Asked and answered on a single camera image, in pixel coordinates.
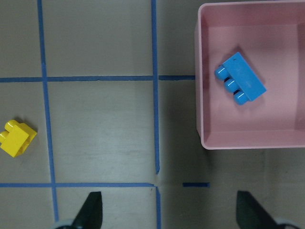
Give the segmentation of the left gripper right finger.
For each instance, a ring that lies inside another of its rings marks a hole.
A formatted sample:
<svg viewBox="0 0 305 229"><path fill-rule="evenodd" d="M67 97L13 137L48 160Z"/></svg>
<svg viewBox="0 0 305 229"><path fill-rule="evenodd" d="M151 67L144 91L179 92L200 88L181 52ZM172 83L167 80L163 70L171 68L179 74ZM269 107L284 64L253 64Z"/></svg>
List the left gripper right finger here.
<svg viewBox="0 0 305 229"><path fill-rule="evenodd" d="M276 229L277 223L249 191L237 191L236 222L241 229Z"/></svg>

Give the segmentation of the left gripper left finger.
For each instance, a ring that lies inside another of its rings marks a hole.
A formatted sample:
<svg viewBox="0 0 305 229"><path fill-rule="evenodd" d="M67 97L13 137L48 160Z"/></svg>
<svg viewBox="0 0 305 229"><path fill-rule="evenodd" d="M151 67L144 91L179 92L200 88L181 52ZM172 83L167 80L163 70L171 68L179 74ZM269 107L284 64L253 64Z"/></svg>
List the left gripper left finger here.
<svg viewBox="0 0 305 229"><path fill-rule="evenodd" d="M76 215L73 229L100 229L102 227L102 193L90 192L84 204Z"/></svg>

